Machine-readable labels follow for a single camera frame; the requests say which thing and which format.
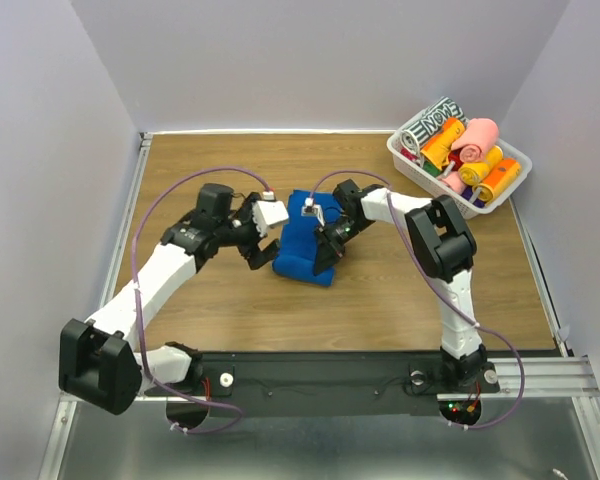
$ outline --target wooden table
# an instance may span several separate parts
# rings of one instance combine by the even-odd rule
[[[133,215],[131,232],[150,203],[177,179],[204,167],[239,165],[265,177],[286,201],[342,168],[370,170],[395,191],[428,194],[397,172],[387,135],[158,135]],[[358,185],[375,183],[351,176]],[[336,177],[322,191],[332,191]],[[205,182],[260,191],[251,178],[216,173],[181,186],[149,219],[139,244],[143,264],[163,231],[195,206]],[[473,299],[478,320],[518,348],[554,343],[509,204],[470,220],[477,243]],[[130,279],[125,251],[118,289]],[[411,263],[395,227],[376,223],[347,245],[329,288],[299,283],[270,266],[250,271],[236,249],[224,249],[167,302],[147,330],[150,348],[178,341],[204,350],[437,349],[441,324],[434,295]],[[493,338],[487,347],[505,348]]]

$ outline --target blue object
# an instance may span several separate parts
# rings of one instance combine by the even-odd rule
[[[328,287],[333,283],[335,269],[325,270],[320,275],[313,274],[313,264],[318,250],[318,241],[313,231],[318,226],[316,217],[302,216],[304,200],[309,196],[306,190],[294,190],[287,203],[289,223],[282,227],[280,252],[272,263],[273,271],[283,277],[301,282]],[[315,203],[322,207],[327,223],[335,222],[340,216],[340,205],[330,193],[316,193]]]

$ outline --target white wall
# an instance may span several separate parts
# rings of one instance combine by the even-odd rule
[[[502,131],[535,162],[516,204],[600,383],[600,1],[572,0]]]
[[[73,0],[136,125],[395,128],[441,93],[501,119],[566,0]]]
[[[65,0],[0,0],[0,479],[37,478],[58,339],[96,302],[137,133]]]

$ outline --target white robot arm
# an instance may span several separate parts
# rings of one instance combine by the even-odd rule
[[[359,189],[351,180],[338,185],[334,197],[343,214],[335,223],[321,224],[315,231],[318,251],[314,273],[337,263],[344,256],[344,244],[375,221],[393,223],[388,193],[379,185]],[[264,250],[258,244],[270,229],[288,221],[284,204],[271,192],[263,196],[252,193],[233,211],[233,195],[224,185],[204,185],[196,208],[165,231],[140,270],[138,285],[130,282],[86,321],[67,323],[60,338],[62,390],[120,414],[138,393],[152,386],[150,378],[163,384],[189,378],[200,353],[176,343],[147,352],[150,374],[142,372],[141,359],[134,354],[138,346],[135,289],[139,286],[142,292],[146,328],[169,297],[199,273],[220,247],[237,247],[251,269],[273,260],[278,253],[277,241]],[[399,212],[398,223],[409,231],[426,275],[447,301],[472,317],[470,279],[475,241],[453,201],[449,197],[430,200],[396,193],[391,194],[391,200]],[[314,205],[307,208],[308,213],[319,210]],[[439,234],[440,228],[446,232]],[[486,362],[486,351],[476,329],[440,303],[443,370],[449,379],[444,381],[466,384]]]
[[[365,195],[362,200],[362,210],[368,220],[393,224],[393,219],[387,204],[386,188],[378,188]],[[410,197],[399,193],[391,194],[393,208],[400,214],[398,219],[401,227],[407,230],[406,216],[415,209],[431,205],[430,198]],[[433,278],[440,292],[458,309],[473,318],[473,301],[471,299],[471,270],[462,269],[453,276],[451,282],[441,278]],[[478,331],[467,324],[451,310],[442,300],[438,299],[442,317],[442,348],[452,357],[460,359],[477,351],[482,344]]]
[[[247,196],[242,206],[230,210],[233,190],[206,184],[196,208],[167,229],[149,260],[138,273],[138,284],[129,282],[104,307],[85,322],[71,320],[60,338],[60,388],[112,413],[122,413],[138,393],[161,383],[185,379],[195,352],[183,345],[167,344],[147,352],[151,376],[141,372],[135,289],[142,292],[146,328],[158,311],[186,281],[212,258],[219,247],[235,246],[252,270],[275,258],[275,240],[264,250],[258,243],[269,230],[285,224],[289,215],[281,201],[265,192]]]
[[[471,268],[476,244],[460,212],[449,197],[418,198],[389,192],[380,185],[364,189],[352,181],[340,183],[334,197],[343,214],[330,225],[316,231],[318,253],[314,273],[337,263],[345,253],[345,243],[375,221],[394,224],[389,204],[398,213],[399,226],[408,230],[411,243],[425,274],[447,301],[473,318]],[[312,199],[305,203],[303,214],[322,216]],[[465,322],[438,299],[442,317],[442,350],[449,355],[457,377],[471,376],[476,365],[486,361],[482,339],[475,327]]]

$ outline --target white plastic basket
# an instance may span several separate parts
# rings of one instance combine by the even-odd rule
[[[499,195],[498,198],[493,200],[489,205],[486,205],[483,208],[472,205],[467,200],[458,195],[456,192],[447,187],[444,183],[436,180],[435,177],[429,175],[416,163],[412,162],[400,153],[400,150],[402,149],[402,145],[400,144],[400,133],[404,128],[408,127],[410,124],[418,120],[423,112],[424,110],[422,110],[420,113],[414,116],[411,120],[405,123],[398,130],[396,130],[396,132],[393,135],[391,135],[391,137],[389,137],[389,140],[387,140],[387,148],[389,148],[389,151],[393,154],[393,164],[400,173],[406,175],[407,178],[418,184],[424,190],[429,192],[432,196],[437,197],[439,195],[446,194],[453,198],[453,200],[456,202],[456,205],[458,205],[462,216],[465,219],[468,220],[470,218],[475,217],[476,215],[493,212],[496,208],[502,205],[504,201],[507,200],[509,196],[513,193],[513,191],[516,188],[518,188],[518,185],[520,185],[524,181],[524,179],[527,178],[527,175],[531,171],[531,160],[529,159],[529,157],[527,157],[521,151],[513,148],[507,142],[503,140],[498,140],[496,145],[502,148],[504,156],[515,158],[518,161],[518,163],[520,163],[522,169],[520,171],[520,174],[514,180],[514,182],[511,185],[509,185],[509,187],[504,192],[502,192],[502,194]]]

